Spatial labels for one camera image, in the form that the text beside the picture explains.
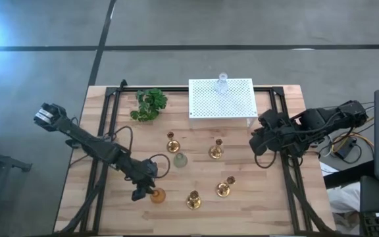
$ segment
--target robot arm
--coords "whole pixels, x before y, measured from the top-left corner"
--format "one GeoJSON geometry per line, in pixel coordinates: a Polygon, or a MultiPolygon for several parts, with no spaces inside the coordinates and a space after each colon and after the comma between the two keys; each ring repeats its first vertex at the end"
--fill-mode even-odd
{"type": "Polygon", "coordinates": [[[362,126],[367,118],[358,101],[348,101],[334,109],[307,109],[292,118],[268,110],[259,117],[263,127],[252,133],[249,145],[255,155],[262,155],[268,148],[301,157],[311,143],[320,143],[339,129],[362,126]]]}
{"type": "Polygon", "coordinates": [[[150,187],[155,187],[157,164],[150,159],[138,161],[131,158],[131,151],[120,144],[92,136],[74,124],[66,116],[65,109],[56,104],[44,103],[35,115],[34,122],[48,132],[62,132],[72,138],[66,141],[69,146],[78,142],[90,157],[108,164],[117,171],[121,170],[126,180],[137,184],[137,189],[132,193],[133,201],[144,198],[146,193],[153,193],[150,187]]]}

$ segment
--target white pegboard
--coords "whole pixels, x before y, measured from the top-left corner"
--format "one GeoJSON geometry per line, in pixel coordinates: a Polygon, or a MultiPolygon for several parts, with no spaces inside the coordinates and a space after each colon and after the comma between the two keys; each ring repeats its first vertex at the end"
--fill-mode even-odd
{"type": "Polygon", "coordinates": [[[257,118],[253,81],[227,79],[229,88],[224,93],[215,90],[217,79],[188,81],[189,118],[257,118]]]}

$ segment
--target concrete floor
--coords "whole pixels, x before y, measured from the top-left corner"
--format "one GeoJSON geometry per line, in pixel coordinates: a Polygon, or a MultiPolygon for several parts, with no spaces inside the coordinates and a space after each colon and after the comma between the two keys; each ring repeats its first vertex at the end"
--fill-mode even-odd
{"type": "MultiPolygon", "coordinates": [[[[98,45],[109,0],[0,1],[0,46],[98,45]]],[[[118,0],[107,45],[379,44],[375,0],[118,0]]],[[[70,159],[65,137],[33,124],[43,102],[80,116],[95,51],[0,52],[0,153],[13,170],[0,236],[49,234],[70,159]]],[[[96,85],[186,84],[220,72],[255,84],[301,84],[307,107],[373,100],[379,49],[104,52],[96,85]]],[[[364,135],[373,139],[373,131],[364,135]]],[[[372,159],[364,149],[361,162],[372,159]]],[[[323,159],[347,168],[333,158],[323,159]]]]}

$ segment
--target wooden tabletop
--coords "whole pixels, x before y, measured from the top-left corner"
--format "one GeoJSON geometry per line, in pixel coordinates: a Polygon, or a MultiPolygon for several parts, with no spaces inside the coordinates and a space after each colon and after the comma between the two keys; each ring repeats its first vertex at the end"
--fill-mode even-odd
{"type": "MultiPolygon", "coordinates": [[[[304,111],[301,87],[283,87],[290,116],[304,111]]],[[[93,135],[97,134],[105,88],[90,86],[84,104],[80,126],[93,135]]],[[[166,200],[161,204],[151,203],[148,196],[132,201],[131,193],[135,186],[124,181],[122,172],[109,170],[99,234],[292,234],[280,158],[269,169],[261,169],[255,164],[248,144],[251,135],[246,120],[199,120],[194,122],[193,130],[190,130],[188,93],[165,94],[168,105],[158,118],[152,122],[136,122],[130,118],[130,111],[138,108],[134,93],[121,93],[116,128],[125,125],[132,127],[134,159],[147,159],[154,154],[164,153],[171,161],[174,155],[166,151],[166,134],[172,131],[174,138],[181,143],[181,152],[188,157],[188,164],[184,168],[176,168],[172,164],[169,174],[156,180],[156,186],[166,191],[166,200]],[[214,160],[207,151],[217,138],[223,140],[224,155],[214,160]],[[231,186],[228,197],[219,197],[215,186],[228,176],[234,176],[236,183],[231,186]],[[197,210],[191,210],[186,205],[186,198],[192,190],[197,190],[202,200],[197,210]]],[[[255,92],[255,97],[258,114],[270,108],[267,93],[255,92]]],[[[258,127],[259,122],[256,121],[252,129],[258,127]]],[[[119,133],[118,139],[127,147],[130,141],[128,131],[119,133]]],[[[81,150],[74,151],[72,161],[83,155],[81,150]]],[[[267,151],[259,160],[263,165],[269,164],[272,156],[273,153],[267,151]]],[[[166,161],[159,157],[156,162],[160,175],[166,170],[166,161]]],[[[86,158],[69,169],[55,230],[66,226],[83,204],[90,167],[91,158],[86,158]]],[[[316,155],[308,153],[303,157],[301,172],[309,203],[319,217],[334,229],[316,155]]],[[[297,210],[299,222],[303,226],[299,204],[297,210]]],[[[90,213],[89,221],[92,223],[94,208],[90,213]]]]}

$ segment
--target gold candlestick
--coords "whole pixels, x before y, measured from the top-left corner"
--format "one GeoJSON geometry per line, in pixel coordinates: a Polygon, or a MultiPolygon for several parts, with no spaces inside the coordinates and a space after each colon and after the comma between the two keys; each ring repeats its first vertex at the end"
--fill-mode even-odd
{"type": "Polygon", "coordinates": [[[236,182],[235,177],[229,176],[225,182],[221,182],[216,186],[216,193],[220,197],[224,198],[230,194],[230,185],[236,182]]]}
{"type": "Polygon", "coordinates": [[[192,191],[187,197],[187,206],[190,209],[198,209],[201,206],[201,198],[198,195],[197,191],[192,191]]]}
{"type": "Polygon", "coordinates": [[[222,182],[220,184],[217,184],[216,186],[216,193],[220,197],[224,198],[227,197],[230,193],[230,187],[229,184],[222,182]]]}
{"type": "Polygon", "coordinates": [[[166,145],[166,149],[171,153],[176,153],[181,148],[181,144],[178,141],[173,140],[174,133],[168,132],[169,142],[166,145]]]}
{"type": "Polygon", "coordinates": [[[223,141],[221,139],[216,140],[216,145],[210,147],[209,149],[209,155],[213,159],[220,159],[224,153],[224,150],[222,148],[223,141]]]}
{"type": "Polygon", "coordinates": [[[226,182],[227,182],[228,184],[234,184],[234,183],[236,182],[236,179],[235,179],[235,177],[233,177],[233,176],[229,176],[229,177],[226,179],[226,182]]]}

